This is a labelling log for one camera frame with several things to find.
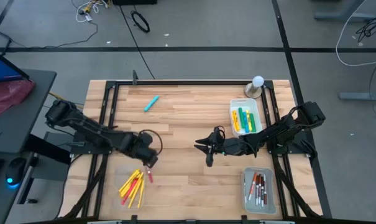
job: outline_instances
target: plastic container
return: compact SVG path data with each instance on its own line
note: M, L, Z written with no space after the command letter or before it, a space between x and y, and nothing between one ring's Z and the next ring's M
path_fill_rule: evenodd
M140 188L138 189L137 194L135 195L134 202L131 205L131 208L128 208L128 205L130 204L131 198L127 199L124 205L121 204L122 198L119 196L119 189L123 186L123 184L128 180L128 178L131 176L131 174L136 170L139 169L141 172L144 172L144 184L146 185L147 179L146 179L146 173L145 168L143 166L138 165L124 165L119 166L114 171L114 197L112 200L112 208L118 208L120 210L138 210L138 203L139 203L139 195L140 195ZM140 208L144 205L145 202L145 189L144 188L144 194L142 196L142 201L140 203Z
M249 200L250 188L252 185L252 179L254 173L264 175L266 178L265 189L267 192L267 204L264 206L255 204L255 194L251 196ZM273 201L273 170L259 167L246 167L242 173L242 201L243 207L249 213L259 213L259 214L269 214L273 215L276 213L276 206Z
M240 116L239 116L239 108L242 108L243 112L245 112L246 110L249 110L250 113L253 114L254 123L255 123L255 132L246 133L245 129L242 128ZM239 126L240 126L239 132L237 132L234 129L234 126L233 126L232 112L234 110L236 110L236 112L237 112L237 119L239 121ZM262 131L260 114L258 112L257 102L256 102L255 99L242 98L242 99L231 100L231 108L230 108L230 111L229 111L229 116L231 117L232 132L233 132L233 135L235 135L236 137L239 137L240 135L243 135L243 134L253 134L253 133L258 133L258 132Z

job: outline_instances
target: monitor screen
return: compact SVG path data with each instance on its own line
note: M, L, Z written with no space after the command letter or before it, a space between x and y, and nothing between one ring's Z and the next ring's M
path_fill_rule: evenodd
M12 67L0 60L0 82L20 80L23 76Z

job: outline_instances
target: green marker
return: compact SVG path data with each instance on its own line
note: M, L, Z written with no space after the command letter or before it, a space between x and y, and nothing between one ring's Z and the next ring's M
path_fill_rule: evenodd
M255 123L254 123L254 115L252 113L250 114L250 123L251 123L252 132L256 132Z
M241 123L241 125L242 125L242 129L245 129L245 123L244 123L243 110L242 110L242 108L239 108L239 116L240 116L240 123Z

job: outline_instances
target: wooden tabletop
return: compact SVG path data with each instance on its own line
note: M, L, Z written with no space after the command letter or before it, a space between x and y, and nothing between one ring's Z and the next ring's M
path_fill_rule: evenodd
M273 82L280 115L283 116L295 106L291 86L288 80ZM84 114L96 121L101 112L105 83L105 80L91 80L89 84ZM229 104L232 99L245 98L243 88L240 85L121 86L114 125L125 131L153 129L162 137L164 148L152 169L154 183L146 183L144 206L139 210L123 210L118 206L117 190L120 186L115 183L118 170L142 167L142 163L118 153L109 157L100 219L129 220L131 215L138 215L140 220L239 220L241 215L247 215L249 219L282 219L275 177L276 214L251 214L242 207L242 170L245 167L273 170L272 158L265 149L259 151L257 158L253 155L214 155L213 166L207 167L205 154L193 147L195 140L207 137L218 125L225 127L227 138L233 137ZM144 107L155 95L160 99L144 113ZM112 90L105 124L108 123L111 100ZM262 101L260 98L256 100L265 128ZM302 154L289 155L289 158L296 189L315 212L322 213L309 160ZM61 216L72 208L85 190L90 163L91 155L84 155L70 167ZM287 189L285 194L289 215L293 215ZM91 197L89 214L93 213L95 196L96 190Z

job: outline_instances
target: black desk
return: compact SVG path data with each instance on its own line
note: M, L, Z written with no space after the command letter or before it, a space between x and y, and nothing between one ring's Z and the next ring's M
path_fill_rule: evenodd
M23 151L24 145L57 76L49 71L24 71L36 82L36 86L21 104L0 114L0 159L4 162L0 168L0 223L5 222L19 190L19 186L14 189L7 186L6 168L17 157L32 158L33 152Z

